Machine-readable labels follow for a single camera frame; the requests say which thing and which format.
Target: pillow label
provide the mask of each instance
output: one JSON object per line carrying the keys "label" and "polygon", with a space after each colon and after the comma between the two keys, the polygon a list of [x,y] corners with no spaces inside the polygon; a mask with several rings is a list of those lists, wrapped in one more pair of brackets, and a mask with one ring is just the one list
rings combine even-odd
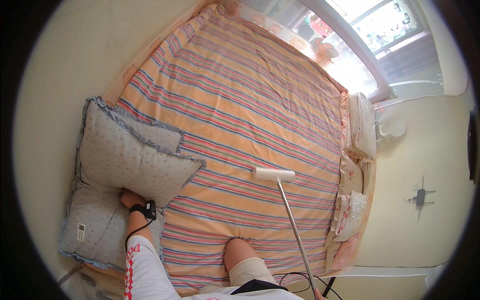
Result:
{"label": "pillow label", "polygon": [[77,240],[85,241],[85,225],[82,223],[78,223],[77,227]]}

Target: person's hand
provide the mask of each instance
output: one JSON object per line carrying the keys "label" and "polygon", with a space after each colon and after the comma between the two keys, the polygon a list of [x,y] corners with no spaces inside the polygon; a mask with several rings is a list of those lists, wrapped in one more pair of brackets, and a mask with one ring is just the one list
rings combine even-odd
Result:
{"label": "person's hand", "polygon": [[317,288],[315,289],[315,297],[317,300],[326,300],[326,298],[320,294],[320,291]]}
{"label": "person's hand", "polygon": [[130,190],[123,189],[120,202],[122,202],[123,205],[130,209],[130,207],[132,207],[134,204],[140,204],[141,206],[145,206],[146,201],[139,194],[135,194]]}

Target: knee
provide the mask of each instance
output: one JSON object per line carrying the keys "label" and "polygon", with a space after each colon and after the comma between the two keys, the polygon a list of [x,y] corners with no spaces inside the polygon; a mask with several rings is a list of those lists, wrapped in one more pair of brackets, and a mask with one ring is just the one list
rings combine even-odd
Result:
{"label": "knee", "polygon": [[250,245],[242,239],[231,239],[227,242],[226,251],[228,251],[228,249],[243,248],[247,246],[250,247]]}
{"label": "knee", "polygon": [[231,239],[227,242],[225,249],[225,267],[230,270],[239,262],[251,258],[258,257],[255,250],[244,240]]}

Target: mattress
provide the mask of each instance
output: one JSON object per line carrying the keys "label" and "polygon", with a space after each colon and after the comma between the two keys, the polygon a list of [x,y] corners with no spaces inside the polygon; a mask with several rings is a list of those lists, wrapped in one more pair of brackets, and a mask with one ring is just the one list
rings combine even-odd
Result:
{"label": "mattress", "polygon": [[296,172],[284,189],[312,270],[326,273],[346,92],[292,46],[218,4],[174,30],[134,73],[116,105],[179,127],[181,153],[207,161],[165,211],[161,244],[178,292],[227,281],[223,253],[237,237],[272,274],[305,271],[276,184],[254,180],[253,167]]}

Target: white sleeve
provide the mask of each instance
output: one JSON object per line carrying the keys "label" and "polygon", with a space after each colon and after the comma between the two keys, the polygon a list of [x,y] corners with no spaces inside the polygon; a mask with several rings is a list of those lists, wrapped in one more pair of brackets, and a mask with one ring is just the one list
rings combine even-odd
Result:
{"label": "white sleeve", "polygon": [[140,235],[128,240],[125,300],[180,300],[149,240]]}

